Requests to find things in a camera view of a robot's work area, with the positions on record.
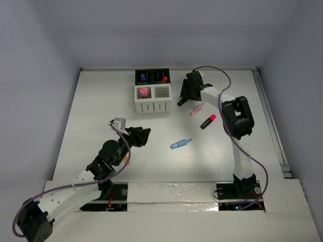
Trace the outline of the pink cap black highlighter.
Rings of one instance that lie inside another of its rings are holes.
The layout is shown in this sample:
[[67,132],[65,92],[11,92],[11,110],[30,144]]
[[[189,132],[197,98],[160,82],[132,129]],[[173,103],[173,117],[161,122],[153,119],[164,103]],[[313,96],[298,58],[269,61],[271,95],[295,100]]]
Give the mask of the pink cap black highlighter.
[[216,119],[216,115],[212,114],[209,118],[207,118],[201,125],[200,128],[202,130],[204,130],[206,127],[208,127],[215,119]]

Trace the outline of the clear bottle blue cap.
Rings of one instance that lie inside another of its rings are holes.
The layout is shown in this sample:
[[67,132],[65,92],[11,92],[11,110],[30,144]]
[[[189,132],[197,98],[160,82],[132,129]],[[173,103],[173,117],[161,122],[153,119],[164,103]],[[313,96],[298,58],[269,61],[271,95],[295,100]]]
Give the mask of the clear bottle blue cap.
[[146,82],[146,75],[145,74],[141,74],[141,82]]

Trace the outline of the blue cap black highlighter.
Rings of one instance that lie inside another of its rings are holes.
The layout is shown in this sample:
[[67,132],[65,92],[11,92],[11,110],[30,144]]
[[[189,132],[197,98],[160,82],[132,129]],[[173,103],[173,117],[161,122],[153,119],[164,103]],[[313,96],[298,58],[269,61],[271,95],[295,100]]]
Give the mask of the blue cap black highlighter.
[[178,106],[182,106],[186,101],[187,101],[187,99],[186,99],[186,98],[182,98],[182,99],[177,103],[177,105],[178,105]]

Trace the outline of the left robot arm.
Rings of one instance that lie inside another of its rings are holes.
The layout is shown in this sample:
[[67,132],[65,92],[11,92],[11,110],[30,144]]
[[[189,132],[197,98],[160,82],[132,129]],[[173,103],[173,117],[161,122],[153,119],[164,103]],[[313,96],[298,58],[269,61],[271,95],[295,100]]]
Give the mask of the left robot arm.
[[67,185],[44,191],[26,200],[12,222],[12,232],[27,241],[46,241],[70,214],[95,199],[106,199],[113,191],[115,167],[129,163],[131,148],[145,146],[150,128],[130,127],[124,132],[112,127],[118,140],[106,141],[94,160]]

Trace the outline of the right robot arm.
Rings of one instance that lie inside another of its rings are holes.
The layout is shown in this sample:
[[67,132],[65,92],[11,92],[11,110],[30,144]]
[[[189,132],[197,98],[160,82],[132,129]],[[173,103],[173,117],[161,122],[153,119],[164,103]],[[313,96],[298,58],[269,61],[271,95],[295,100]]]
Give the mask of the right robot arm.
[[192,71],[183,80],[180,93],[182,100],[178,105],[187,100],[203,101],[219,110],[224,130],[232,142],[234,172],[231,183],[217,184],[217,198],[247,200],[249,194],[259,187],[249,154],[254,119],[247,98],[227,95],[224,93],[227,89],[220,91],[211,84],[205,84],[201,72]]

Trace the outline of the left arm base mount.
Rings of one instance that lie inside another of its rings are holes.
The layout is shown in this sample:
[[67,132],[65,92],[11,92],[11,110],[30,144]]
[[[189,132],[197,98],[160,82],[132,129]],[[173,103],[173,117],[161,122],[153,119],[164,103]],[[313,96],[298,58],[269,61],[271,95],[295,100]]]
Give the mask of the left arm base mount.
[[125,212],[128,210],[128,183],[114,183],[113,187],[80,208],[83,212]]

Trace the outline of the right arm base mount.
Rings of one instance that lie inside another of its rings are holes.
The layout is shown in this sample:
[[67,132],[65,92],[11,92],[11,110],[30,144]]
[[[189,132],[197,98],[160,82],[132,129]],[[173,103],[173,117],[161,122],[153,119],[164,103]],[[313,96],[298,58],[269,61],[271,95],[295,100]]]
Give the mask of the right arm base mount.
[[233,175],[232,183],[218,183],[213,197],[218,200],[220,211],[262,210],[264,203],[259,199],[261,188],[256,176],[238,179]]

